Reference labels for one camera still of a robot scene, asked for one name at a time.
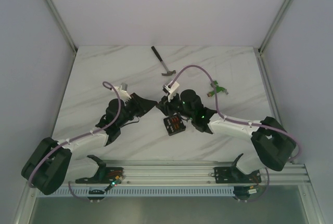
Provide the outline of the black fuse box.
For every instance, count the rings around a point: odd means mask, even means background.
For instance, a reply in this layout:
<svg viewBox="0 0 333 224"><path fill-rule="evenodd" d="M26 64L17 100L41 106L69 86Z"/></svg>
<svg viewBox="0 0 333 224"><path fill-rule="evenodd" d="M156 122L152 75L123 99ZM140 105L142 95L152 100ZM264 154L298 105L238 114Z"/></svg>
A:
<svg viewBox="0 0 333 224"><path fill-rule="evenodd" d="M176 135L186 130L183 120L178 115L164 118L163 123L169 136Z"/></svg>

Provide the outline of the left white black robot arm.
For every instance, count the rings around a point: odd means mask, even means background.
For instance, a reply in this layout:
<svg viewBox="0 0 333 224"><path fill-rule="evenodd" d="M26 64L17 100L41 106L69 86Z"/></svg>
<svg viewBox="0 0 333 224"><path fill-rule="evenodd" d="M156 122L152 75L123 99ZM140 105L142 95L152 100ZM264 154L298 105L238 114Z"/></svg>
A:
<svg viewBox="0 0 333 224"><path fill-rule="evenodd" d="M113 143L122 127L156 105L156 101L136 93L126 100L112 99L96 128L90 132L66 140L42 139L23 166L22 177L44 195L54 193L65 182L87 179L102 183L107 179L106 164L92 152Z"/></svg>

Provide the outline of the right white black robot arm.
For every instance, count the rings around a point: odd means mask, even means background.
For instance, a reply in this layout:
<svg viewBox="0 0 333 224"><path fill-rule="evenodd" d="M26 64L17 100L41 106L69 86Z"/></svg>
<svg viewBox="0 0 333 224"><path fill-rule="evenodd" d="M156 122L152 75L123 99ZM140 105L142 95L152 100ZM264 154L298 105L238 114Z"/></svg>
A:
<svg viewBox="0 0 333 224"><path fill-rule="evenodd" d="M192 89L175 94L173 98L164 96L156 107L165 116L177 114L189 119L199 132L224 134L252 144L251 152L241 153L233 161L230 175L237 182L244 181L249 174L262 168L283 170L297 146L275 118L267 116L262 121L251 122L221 117L217 110L205 107Z"/></svg>

